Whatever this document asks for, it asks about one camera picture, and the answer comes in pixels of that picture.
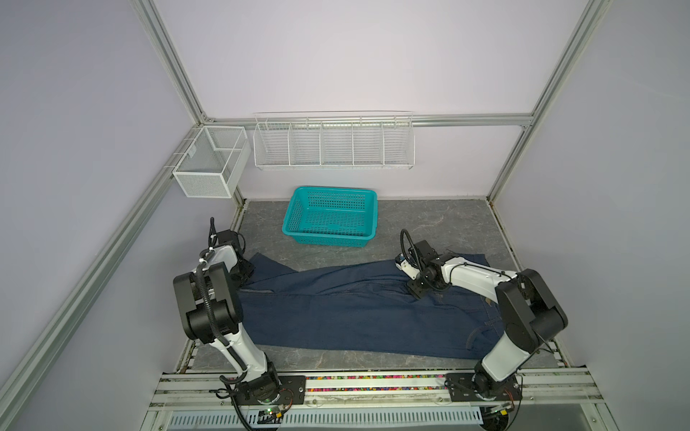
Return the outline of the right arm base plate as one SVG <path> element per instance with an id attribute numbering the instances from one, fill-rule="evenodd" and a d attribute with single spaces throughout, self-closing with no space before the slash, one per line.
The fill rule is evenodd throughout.
<path id="1" fill-rule="evenodd" d="M 522 390 L 517 375 L 511 375 L 502 382 L 496 382 L 483 373 L 448 373 L 444 386 L 453 402 L 519 402 L 522 400 Z"/>

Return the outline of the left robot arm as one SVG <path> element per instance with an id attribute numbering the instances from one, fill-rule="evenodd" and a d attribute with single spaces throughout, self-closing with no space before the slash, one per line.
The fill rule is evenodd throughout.
<path id="1" fill-rule="evenodd" d="M 268 404 L 280 398 L 282 383 L 244 328 L 239 293 L 254 273 L 244 246 L 240 233 L 217 230 L 211 218 L 208 245 L 194 270 L 174 278 L 174 294 L 187 338 L 215 348 L 235 371 L 219 377 L 223 388 L 217 396 Z"/>

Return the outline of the dark blue denim trousers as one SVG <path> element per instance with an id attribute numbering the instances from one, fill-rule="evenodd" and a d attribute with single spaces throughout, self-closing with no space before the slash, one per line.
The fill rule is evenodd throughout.
<path id="1" fill-rule="evenodd" d="M 260 253 L 240 289 L 261 345 L 480 359 L 499 341 L 498 305 L 459 287 L 415 298 L 391 260 L 295 271 Z"/>

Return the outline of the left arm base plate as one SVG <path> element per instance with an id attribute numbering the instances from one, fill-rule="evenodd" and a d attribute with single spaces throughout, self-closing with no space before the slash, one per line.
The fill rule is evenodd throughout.
<path id="1" fill-rule="evenodd" d="M 271 378 L 242 383 L 235 393 L 235 399 L 242 406 L 303 405 L 305 403 L 307 395 L 305 375 L 279 375 L 278 380 L 279 384 Z"/>

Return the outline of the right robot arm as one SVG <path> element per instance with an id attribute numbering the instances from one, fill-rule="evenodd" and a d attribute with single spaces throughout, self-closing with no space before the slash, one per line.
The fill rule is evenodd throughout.
<path id="1" fill-rule="evenodd" d="M 439 254 L 426 241 L 413 242 L 406 229 L 400 231 L 400 246 L 395 265 L 409 277 L 407 289 L 416 299 L 458 287 L 498 305 L 503 335 L 459 385 L 479 400 L 508 394 L 519 368 L 569 325 L 564 309 L 533 269 L 494 269 L 456 253 Z"/>

